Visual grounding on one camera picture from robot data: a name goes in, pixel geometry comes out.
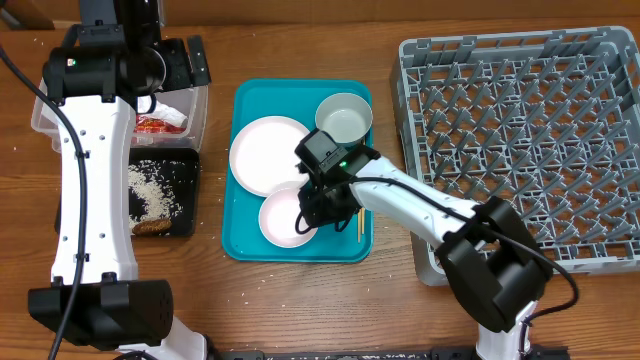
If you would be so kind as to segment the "white napkin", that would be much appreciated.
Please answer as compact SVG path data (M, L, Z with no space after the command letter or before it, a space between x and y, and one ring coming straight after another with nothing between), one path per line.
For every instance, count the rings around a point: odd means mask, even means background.
M164 120L172 125L182 127L187 120L187 116L174 107L165 105L151 96L139 97L137 99L137 115L153 117Z

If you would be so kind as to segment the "clear plastic bin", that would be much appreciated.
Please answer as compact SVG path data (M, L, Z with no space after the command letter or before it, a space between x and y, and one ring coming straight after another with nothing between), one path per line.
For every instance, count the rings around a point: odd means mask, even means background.
M153 112L139 114L132 136L133 147L192 148L199 151L208 110L208 87L156 93ZM31 127L51 138L52 149L60 152L55 114L36 97Z

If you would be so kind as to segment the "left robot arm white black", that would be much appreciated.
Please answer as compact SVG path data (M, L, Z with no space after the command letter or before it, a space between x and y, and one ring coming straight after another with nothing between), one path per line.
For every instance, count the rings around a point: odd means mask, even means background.
M162 39L156 23L80 25L51 51L43 80L37 96L60 137L60 228L30 315L57 342L127 359L213 358L210 339L176 318L169 283L139 278L128 228L137 101L208 84L201 37Z

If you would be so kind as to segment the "wooden chopstick left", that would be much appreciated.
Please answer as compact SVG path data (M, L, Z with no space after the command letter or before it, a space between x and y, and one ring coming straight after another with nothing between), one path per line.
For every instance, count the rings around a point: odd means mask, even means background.
M362 238L362 226L363 226L363 209L359 209L357 214L357 242L361 243Z

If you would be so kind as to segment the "brown food scrap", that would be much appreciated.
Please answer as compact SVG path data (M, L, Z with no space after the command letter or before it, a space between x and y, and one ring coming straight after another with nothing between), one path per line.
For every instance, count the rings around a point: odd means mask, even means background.
M169 218L146 220L138 223L132 228L132 233L136 236L152 236L168 231L172 226Z

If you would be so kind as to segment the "black plastic tray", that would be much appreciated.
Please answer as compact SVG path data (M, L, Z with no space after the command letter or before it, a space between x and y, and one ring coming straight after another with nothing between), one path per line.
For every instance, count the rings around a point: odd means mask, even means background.
M199 188L199 153L190 148L132 148L129 158L129 228L169 219L160 236L194 232Z

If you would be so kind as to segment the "teal serving tray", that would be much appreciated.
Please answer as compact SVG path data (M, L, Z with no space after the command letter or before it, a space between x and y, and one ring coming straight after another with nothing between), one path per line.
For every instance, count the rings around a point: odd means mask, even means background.
M336 93L353 93L372 101L369 89L355 80L253 79L236 91L231 136L250 122L265 116L292 118L312 130L320 103ZM364 234L352 219L336 232L331 225L318 229L306 244L285 249L271 244L259 228L259 209L264 198L244 189L231 174L227 176L221 243L232 258L254 262L356 263L373 248L374 215L364 216Z

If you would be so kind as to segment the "grey bowl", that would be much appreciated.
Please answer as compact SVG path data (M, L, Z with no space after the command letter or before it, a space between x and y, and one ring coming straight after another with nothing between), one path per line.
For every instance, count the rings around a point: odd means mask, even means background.
M352 93L336 93L325 98L318 106L315 124L338 144L353 146L360 143L373 123L369 103Z

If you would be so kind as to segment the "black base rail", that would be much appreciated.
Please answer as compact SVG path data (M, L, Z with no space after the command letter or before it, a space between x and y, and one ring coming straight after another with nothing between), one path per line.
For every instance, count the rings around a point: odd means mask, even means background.
M473 346L433 348L426 351L302 352L262 351L214 352L215 360L480 360Z

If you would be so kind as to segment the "large white plate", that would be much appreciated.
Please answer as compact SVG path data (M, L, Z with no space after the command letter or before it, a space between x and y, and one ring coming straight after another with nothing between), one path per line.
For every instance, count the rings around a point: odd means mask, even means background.
M300 188L309 177L298 169L295 148L310 131L285 116L266 116L243 127L234 138L229 165L248 192L268 197L285 188Z

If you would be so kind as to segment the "grey dishwasher rack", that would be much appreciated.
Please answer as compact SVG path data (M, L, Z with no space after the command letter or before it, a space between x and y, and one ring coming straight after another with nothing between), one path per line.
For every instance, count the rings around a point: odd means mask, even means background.
M572 273L639 268L639 48L621 26L414 38L390 76L406 171L503 198Z

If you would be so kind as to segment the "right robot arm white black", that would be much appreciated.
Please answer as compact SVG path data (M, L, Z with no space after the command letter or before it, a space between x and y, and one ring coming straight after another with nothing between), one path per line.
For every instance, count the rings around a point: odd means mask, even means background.
M338 224L360 209L381 213L429 244L456 300L478 323L481 359L524 359L528 324L553 269L509 202L476 203L444 194L359 145L300 144L298 219Z

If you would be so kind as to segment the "white rice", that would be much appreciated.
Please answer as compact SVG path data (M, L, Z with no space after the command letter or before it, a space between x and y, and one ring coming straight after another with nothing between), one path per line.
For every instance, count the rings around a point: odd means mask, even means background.
M176 196L169 185L169 178L161 174L161 163L142 160L128 166L128 186L130 194L141 206L131 210L129 228L146 220L175 218L182 212Z

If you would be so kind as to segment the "small white plate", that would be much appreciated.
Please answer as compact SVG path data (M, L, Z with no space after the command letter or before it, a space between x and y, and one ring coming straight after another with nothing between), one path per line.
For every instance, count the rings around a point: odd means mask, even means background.
M279 190L269 195L261 205L258 216L260 230L277 247L300 247L309 242L317 232L317 228L310 228L303 218L298 219L300 214L298 190Z

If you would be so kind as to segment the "red snack wrapper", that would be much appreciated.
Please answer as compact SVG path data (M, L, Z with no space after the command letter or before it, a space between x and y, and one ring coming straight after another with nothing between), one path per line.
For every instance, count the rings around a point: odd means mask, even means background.
M137 117L134 130L135 133L143 134L180 134L184 131L184 127L178 127L164 120L142 115Z

